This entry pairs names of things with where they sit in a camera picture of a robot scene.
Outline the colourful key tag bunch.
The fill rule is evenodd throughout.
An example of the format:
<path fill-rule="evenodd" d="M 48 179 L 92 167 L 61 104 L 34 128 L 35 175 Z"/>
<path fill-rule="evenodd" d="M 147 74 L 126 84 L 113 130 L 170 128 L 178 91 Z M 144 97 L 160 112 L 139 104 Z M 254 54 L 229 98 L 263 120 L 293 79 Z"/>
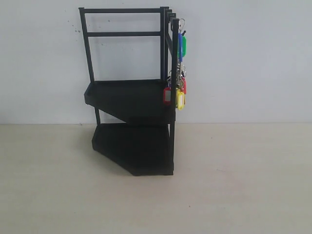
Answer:
<path fill-rule="evenodd" d="M 183 30 L 185 19 L 179 20 L 178 23 L 178 34 L 177 34 L 177 65 L 176 65 L 176 97 L 175 107 L 178 110 L 182 110 L 185 106 L 185 96 L 187 94 L 187 83 L 186 83 L 186 71 L 185 65 L 183 64 L 183 58 L 187 51 L 187 39 L 185 37 L 186 30 Z M 171 104 L 171 81 L 172 71 L 166 79 L 166 86 L 163 90 L 163 103 L 165 105 Z"/>

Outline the black two-tier metal rack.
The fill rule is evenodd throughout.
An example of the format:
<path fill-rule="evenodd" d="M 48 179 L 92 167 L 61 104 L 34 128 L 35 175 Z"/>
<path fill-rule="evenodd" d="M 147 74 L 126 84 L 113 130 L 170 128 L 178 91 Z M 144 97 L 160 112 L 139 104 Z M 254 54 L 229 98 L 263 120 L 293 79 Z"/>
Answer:
<path fill-rule="evenodd" d="M 160 29 L 146 32 L 91 32 L 87 14 L 148 14 L 160 16 Z M 179 18 L 169 7 L 79 9 L 90 83 L 84 100 L 95 110 L 93 149 L 134 176 L 174 173 L 176 65 Z M 89 39 L 92 37 L 159 37 L 160 77 L 143 80 L 96 81 Z M 172 71 L 171 104 L 163 103 Z"/>

